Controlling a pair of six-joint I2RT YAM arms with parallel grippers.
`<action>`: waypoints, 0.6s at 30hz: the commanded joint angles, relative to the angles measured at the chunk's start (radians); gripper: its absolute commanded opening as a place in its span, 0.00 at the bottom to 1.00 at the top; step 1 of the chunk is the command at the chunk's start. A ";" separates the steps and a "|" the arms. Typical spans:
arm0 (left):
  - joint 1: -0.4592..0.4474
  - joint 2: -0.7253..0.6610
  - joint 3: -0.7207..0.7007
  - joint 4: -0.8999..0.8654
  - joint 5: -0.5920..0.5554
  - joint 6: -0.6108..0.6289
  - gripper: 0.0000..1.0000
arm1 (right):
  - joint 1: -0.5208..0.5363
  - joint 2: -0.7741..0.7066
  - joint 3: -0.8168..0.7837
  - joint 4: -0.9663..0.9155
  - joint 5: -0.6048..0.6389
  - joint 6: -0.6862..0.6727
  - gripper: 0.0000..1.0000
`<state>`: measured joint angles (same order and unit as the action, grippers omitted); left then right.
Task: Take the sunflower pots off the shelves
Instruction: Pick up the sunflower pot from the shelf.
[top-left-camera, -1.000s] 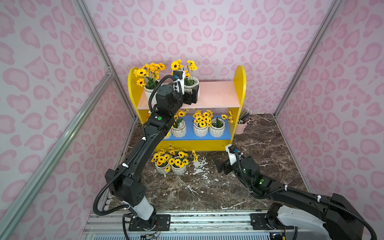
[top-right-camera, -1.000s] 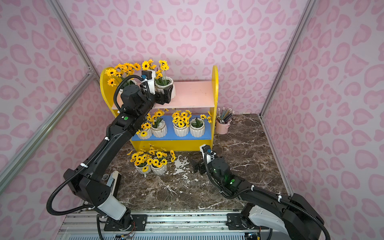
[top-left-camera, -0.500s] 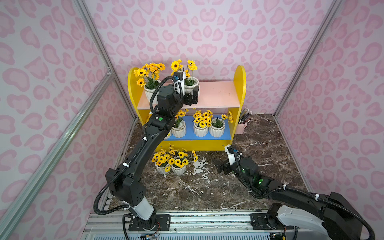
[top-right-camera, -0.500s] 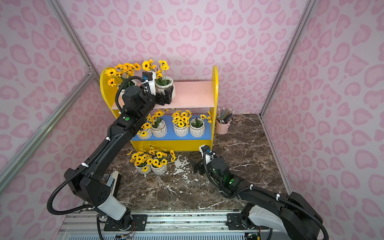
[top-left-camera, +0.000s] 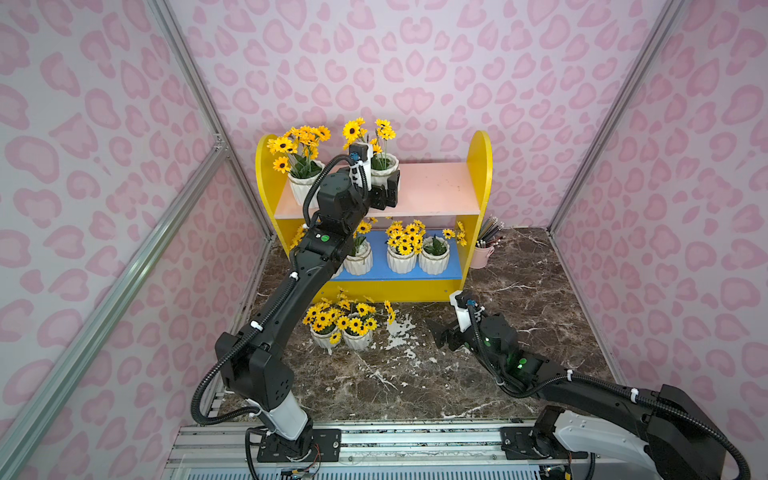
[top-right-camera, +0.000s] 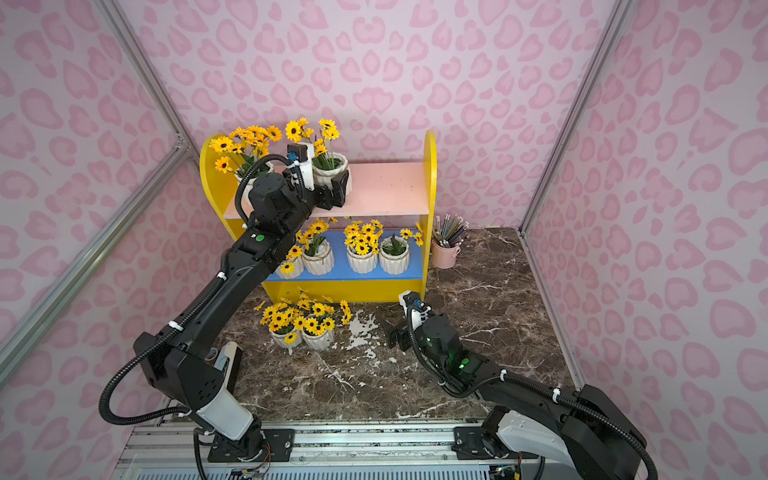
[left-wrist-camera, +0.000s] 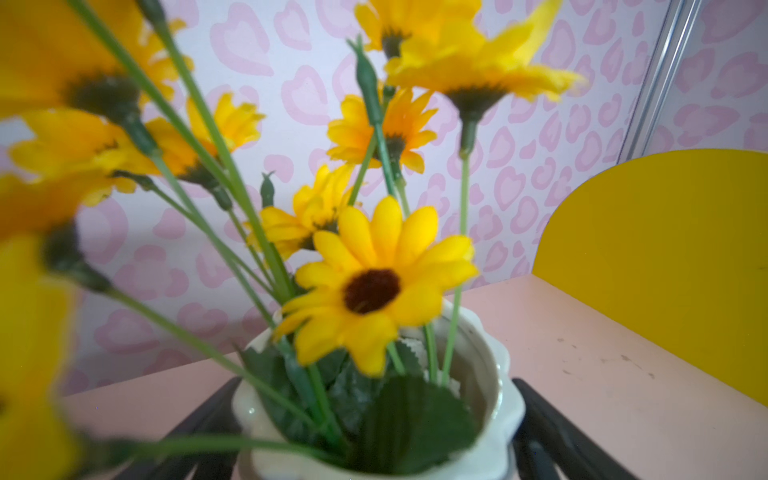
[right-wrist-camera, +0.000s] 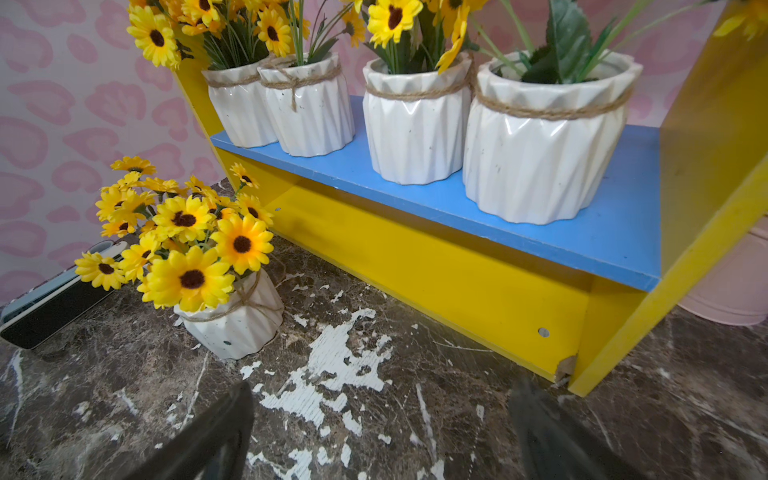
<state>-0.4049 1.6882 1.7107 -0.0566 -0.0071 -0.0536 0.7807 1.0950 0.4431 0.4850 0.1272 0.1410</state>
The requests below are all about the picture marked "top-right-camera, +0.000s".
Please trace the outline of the yellow two-tier shelf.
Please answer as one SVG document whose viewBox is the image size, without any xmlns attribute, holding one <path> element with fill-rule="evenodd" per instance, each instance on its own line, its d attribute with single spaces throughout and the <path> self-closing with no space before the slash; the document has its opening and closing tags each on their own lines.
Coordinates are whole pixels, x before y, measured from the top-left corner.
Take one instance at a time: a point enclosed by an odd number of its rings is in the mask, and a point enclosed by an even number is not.
<svg viewBox="0 0 768 480">
<path fill-rule="evenodd" d="M 223 174 L 214 168 L 216 153 L 210 144 L 218 136 L 210 137 L 203 146 L 200 157 L 201 181 L 209 202 L 235 242 L 245 230 L 241 215 L 251 213 L 252 206 L 247 199 L 235 199 L 238 186 L 245 176 L 239 180 L 232 174 Z M 266 173 L 285 171 L 283 163 L 267 161 L 266 156 L 249 169 L 248 172 L 255 178 Z M 342 227 L 330 226 L 325 233 L 335 257 L 335 265 L 330 273 L 315 276 L 304 265 L 304 272 L 297 278 L 283 280 L 278 277 L 276 270 L 253 290 L 263 288 L 274 303 L 279 298 L 294 303 L 303 293 L 313 300 L 330 298 L 334 302 L 346 300 L 350 303 L 395 302 L 401 293 L 408 290 L 423 295 L 436 197 L 436 162 L 435 136 L 433 132 L 427 132 L 422 163 L 352 163 L 349 165 L 350 178 L 345 205 L 331 210 L 315 208 L 298 231 L 305 231 L 315 220 L 325 221 L 329 217 L 362 217 L 371 221 L 388 216 L 419 215 L 423 245 L 411 244 L 410 266 L 403 274 L 385 273 L 379 260 L 371 273 L 355 273 L 347 260 Z"/>
</svg>

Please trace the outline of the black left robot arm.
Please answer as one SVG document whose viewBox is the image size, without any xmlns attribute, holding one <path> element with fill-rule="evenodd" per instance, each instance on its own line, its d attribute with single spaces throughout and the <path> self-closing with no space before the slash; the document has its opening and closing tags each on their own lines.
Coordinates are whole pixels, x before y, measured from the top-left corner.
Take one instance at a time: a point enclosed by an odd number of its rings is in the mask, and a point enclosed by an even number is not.
<svg viewBox="0 0 768 480">
<path fill-rule="evenodd" d="M 296 154 L 269 154 L 265 159 L 283 163 L 285 171 L 259 178 L 246 173 L 235 194 L 237 201 L 247 199 L 252 206 L 251 213 L 241 215 L 244 232 L 222 254 L 217 274 L 192 304 L 158 333 L 144 332 L 136 339 L 134 357 L 107 382 L 100 396 L 98 412 L 105 422 L 135 425 L 178 413 L 213 434 L 240 460 L 267 455 L 260 420 L 232 393 L 241 348 L 227 345 L 213 363 L 207 356 L 241 303 L 286 259 L 313 210 L 344 205 L 349 176 L 340 173 L 328 187 L 309 188 Z M 112 395 L 135 367 L 141 367 L 148 383 L 175 400 L 176 406 L 136 416 L 113 412 Z"/>
</svg>

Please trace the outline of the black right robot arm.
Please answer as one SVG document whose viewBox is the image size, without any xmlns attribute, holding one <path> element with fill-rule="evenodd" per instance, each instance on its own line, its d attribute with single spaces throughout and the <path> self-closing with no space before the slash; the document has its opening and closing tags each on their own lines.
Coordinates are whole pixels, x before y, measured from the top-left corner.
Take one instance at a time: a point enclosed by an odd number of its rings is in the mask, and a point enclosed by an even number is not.
<svg viewBox="0 0 768 480">
<path fill-rule="evenodd" d="M 565 458 L 583 479 L 633 479 L 643 466 L 659 477 L 647 441 L 622 410 L 600 389 L 547 386 L 501 367 L 465 348 L 445 315 L 406 309 L 398 324 L 383 323 L 387 346 L 411 349 L 418 363 L 457 399 L 477 396 L 494 405 L 486 437 L 494 456 L 515 448 L 502 438 L 502 419 L 517 413 L 564 443 Z"/>
</svg>

